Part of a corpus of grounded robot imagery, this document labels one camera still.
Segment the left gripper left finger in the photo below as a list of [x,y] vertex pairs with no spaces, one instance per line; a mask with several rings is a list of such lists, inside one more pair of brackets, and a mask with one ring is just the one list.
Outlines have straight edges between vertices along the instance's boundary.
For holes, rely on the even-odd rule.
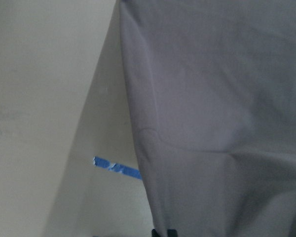
[[158,232],[156,231],[156,229],[153,229],[151,231],[151,237],[160,237],[160,235],[158,234]]

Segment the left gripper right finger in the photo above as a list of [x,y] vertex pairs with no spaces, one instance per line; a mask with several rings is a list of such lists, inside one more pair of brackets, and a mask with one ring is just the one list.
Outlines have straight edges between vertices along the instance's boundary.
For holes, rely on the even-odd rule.
[[167,237],[178,237],[178,232],[174,229],[168,229]]

